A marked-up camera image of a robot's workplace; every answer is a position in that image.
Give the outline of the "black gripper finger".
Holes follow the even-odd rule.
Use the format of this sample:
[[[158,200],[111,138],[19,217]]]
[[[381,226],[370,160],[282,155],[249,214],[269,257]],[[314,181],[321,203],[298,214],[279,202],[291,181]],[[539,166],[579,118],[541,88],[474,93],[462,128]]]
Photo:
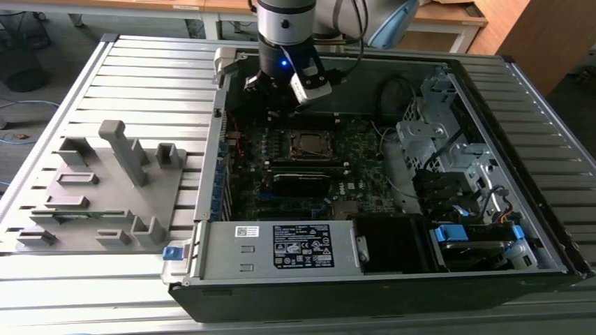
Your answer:
[[[270,121],[279,120],[283,107],[283,88],[278,80],[259,71],[246,78],[245,92],[251,101],[253,110]]]

